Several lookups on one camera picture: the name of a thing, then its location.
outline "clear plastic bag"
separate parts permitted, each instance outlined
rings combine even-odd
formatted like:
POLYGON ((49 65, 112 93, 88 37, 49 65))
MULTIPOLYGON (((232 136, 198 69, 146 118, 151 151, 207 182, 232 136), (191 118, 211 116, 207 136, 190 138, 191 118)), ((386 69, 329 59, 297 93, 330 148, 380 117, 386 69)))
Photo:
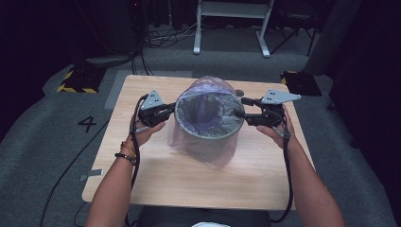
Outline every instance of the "clear plastic bag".
POLYGON ((208 76, 197 79, 177 99, 168 144, 209 166, 225 167, 243 124, 234 110, 244 112, 244 107, 230 84, 208 76))

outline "hand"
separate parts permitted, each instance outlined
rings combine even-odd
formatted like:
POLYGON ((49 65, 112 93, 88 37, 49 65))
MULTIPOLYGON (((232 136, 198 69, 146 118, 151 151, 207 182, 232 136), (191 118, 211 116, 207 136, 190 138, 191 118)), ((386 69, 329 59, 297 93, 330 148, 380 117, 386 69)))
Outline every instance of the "hand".
MULTIPOLYGON (((131 118, 131 122, 130 122, 130 131, 132 130, 132 128, 131 128, 132 120, 133 120, 133 117, 131 118)), ((150 137, 153 133, 160 131, 165 125, 166 125, 165 122, 161 122, 153 128, 148 128, 146 130, 136 133, 135 135, 136 135, 136 140, 138 141, 138 146, 141 147, 142 145, 144 145, 150 139, 150 137)), ((139 121, 136 124, 136 129, 141 129, 143 127, 145 127, 145 126, 144 126, 144 124, 142 124, 141 121, 139 121)), ((129 143, 129 145, 131 145, 133 147, 132 136, 130 134, 129 134, 126 142, 129 143)))
MULTIPOLYGON (((295 131, 294 131, 294 127, 292 126, 291 118, 289 117, 287 108, 284 104, 283 104, 283 108, 284 108, 284 113, 285 113, 286 119, 287 119, 288 131, 291 135, 289 138, 289 142, 298 141, 297 138, 295 137, 295 131)), ((266 134, 271 139, 273 139, 273 141, 278 145, 278 147, 283 148, 283 137, 281 137, 274 129, 266 127, 266 126, 257 126, 256 129, 258 131, 266 134)), ((277 126, 277 129, 279 131, 284 131, 281 124, 279 126, 277 126)))

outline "beaded bracelet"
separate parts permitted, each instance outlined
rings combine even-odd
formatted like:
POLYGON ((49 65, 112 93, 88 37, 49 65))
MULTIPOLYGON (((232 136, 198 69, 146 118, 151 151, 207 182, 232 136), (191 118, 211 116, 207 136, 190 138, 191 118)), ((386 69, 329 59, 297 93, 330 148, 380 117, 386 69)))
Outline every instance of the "beaded bracelet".
POLYGON ((132 155, 132 157, 133 157, 134 159, 136 159, 136 154, 135 154, 135 152, 133 152, 133 150, 132 150, 130 147, 128 147, 128 145, 127 145, 126 142, 124 142, 124 141, 121 142, 120 148, 126 148, 127 150, 129 150, 129 151, 130 151, 130 154, 132 155))
POLYGON ((135 158, 132 158, 132 157, 130 157, 128 155, 125 155, 125 154, 122 154, 122 153, 115 153, 114 157, 116 157, 116 158, 125 158, 128 161, 130 161, 134 166, 136 164, 136 159, 135 158))

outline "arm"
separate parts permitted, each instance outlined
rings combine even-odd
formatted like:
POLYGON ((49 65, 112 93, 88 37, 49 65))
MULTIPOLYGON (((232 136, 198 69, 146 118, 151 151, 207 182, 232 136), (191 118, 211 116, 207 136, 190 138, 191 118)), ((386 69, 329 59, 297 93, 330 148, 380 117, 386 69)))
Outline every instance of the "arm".
MULTIPOLYGON (((136 134, 138 145, 147 142, 153 133, 162 129, 165 122, 136 134)), ((126 144, 133 150, 129 135, 126 144)), ((127 148, 121 153, 132 156, 127 148)), ((85 226, 123 226, 131 198, 131 177, 133 164, 125 158, 115 158, 106 176, 100 183, 92 200, 85 226)))
MULTIPOLYGON (((295 136, 286 108, 285 111, 291 133, 288 142, 288 158, 292 190, 301 222, 304 226, 344 226, 336 201, 309 162, 295 136)), ((283 138, 277 132, 264 126, 258 126, 257 129, 271 137, 280 148, 282 147, 283 138)))

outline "forearm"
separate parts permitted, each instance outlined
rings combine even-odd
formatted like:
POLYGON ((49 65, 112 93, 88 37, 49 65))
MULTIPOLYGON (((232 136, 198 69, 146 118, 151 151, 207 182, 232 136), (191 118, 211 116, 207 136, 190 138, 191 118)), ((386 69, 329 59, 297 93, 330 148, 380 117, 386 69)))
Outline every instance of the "forearm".
POLYGON ((288 145, 295 205, 304 226, 344 226, 336 201, 295 139, 288 145))
MULTIPOLYGON (((126 148, 121 153, 131 156, 126 148)), ((123 225, 130 206, 132 171, 129 160, 115 159, 95 193, 85 226, 123 225)))

